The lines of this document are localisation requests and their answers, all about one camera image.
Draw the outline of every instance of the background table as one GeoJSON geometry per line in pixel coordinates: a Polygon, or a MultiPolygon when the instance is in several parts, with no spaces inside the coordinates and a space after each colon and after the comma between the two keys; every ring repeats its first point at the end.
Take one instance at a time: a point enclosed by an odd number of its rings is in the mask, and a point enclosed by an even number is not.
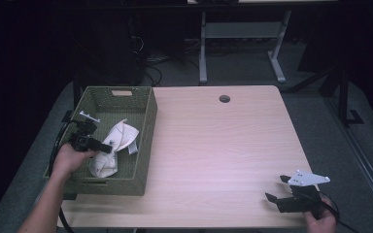
{"type": "Polygon", "coordinates": [[[78,195],[73,227],[290,227],[265,192],[288,197],[280,175],[311,171],[274,86],[161,87],[145,196],[78,195]],[[230,101],[222,103],[220,96],[230,101]]]}

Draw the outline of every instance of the dark background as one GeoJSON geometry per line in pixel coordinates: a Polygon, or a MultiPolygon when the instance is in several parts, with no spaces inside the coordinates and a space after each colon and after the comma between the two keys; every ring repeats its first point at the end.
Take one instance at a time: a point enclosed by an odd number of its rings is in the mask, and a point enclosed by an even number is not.
{"type": "MultiPolygon", "coordinates": [[[[148,46],[180,59],[183,39],[199,38],[199,13],[139,16],[137,26],[128,29],[131,14],[75,15],[49,1],[0,1],[0,200],[56,97],[74,77],[82,78],[82,86],[136,84],[143,78],[139,58],[131,50],[131,30],[148,46]],[[119,29],[110,33],[110,28],[119,29]],[[118,52],[107,50],[108,38],[121,41],[114,49],[118,52]],[[101,61],[88,56],[80,44],[101,61]],[[99,74],[106,80],[96,80],[99,74]]],[[[308,42],[300,70],[319,72],[340,62],[373,107],[373,1],[365,6],[295,10],[290,25],[287,41],[308,42]]]]}

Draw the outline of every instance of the metal leg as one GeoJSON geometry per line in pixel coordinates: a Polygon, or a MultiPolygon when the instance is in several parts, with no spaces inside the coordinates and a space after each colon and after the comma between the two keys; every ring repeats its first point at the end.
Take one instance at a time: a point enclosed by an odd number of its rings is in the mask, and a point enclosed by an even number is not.
{"type": "Polygon", "coordinates": [[[199,53],[199,82],[206,83],[207,81],[207,61],[205,59],[205,12],[203,12],[201,24],[201,52],[199,53]]]}
{"type": "Polygon", "coordinates": [[[284,83],[286,81],[286,78],[284,77],[283,70],[281,69],[280,63],[278,62],[278,52],[280,51],[281,44],[283,43],[284,36],[286,35],[286,30],[288,27],[288,21],[290,17],[291,11],[286,11],[286,14],[284,16],[284,19],[282,21],[280,32],[277,37],[277,45],[275,48],[268,52],[269,60],[271,61],[272,68],[274,69],[275,76],[277,77],[277,80],[279,83],[284,83]]]}

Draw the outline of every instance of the green basket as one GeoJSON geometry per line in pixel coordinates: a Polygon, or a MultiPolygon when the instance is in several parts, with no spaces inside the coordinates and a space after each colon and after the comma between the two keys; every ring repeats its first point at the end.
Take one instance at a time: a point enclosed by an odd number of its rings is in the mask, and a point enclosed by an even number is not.
{"type": "MultiPolygon", "coordinates": [[[[80,115],[84,111],[91,117],[99,118],[97,130],[92,135],[103,141],[111,128],[123,119],[139,130],[136,143],[138,152],[128,150],[118,152],[118,171],[108,178],[95,178],[88,169],[90,159],[76,172],[65,185],[65,192],[104,195],[142,196],[147,184],[150,164],[153,129],[156,119],[156,100],[151,87],[89,86],[86,88],[72,119],[85,120],[80,115]]],[[[71,123],[61,139],[68,141],[76,132],[76,124],[71,123]]]]}

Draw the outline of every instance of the forearm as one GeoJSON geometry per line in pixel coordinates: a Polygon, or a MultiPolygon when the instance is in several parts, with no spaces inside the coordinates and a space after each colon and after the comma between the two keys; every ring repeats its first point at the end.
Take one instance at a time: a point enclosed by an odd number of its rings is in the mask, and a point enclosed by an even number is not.
{"type": "Polygon", "coordinates": [[[38,203],[18,232],[55,232],[66,179],[52,176],[38,203]]]}

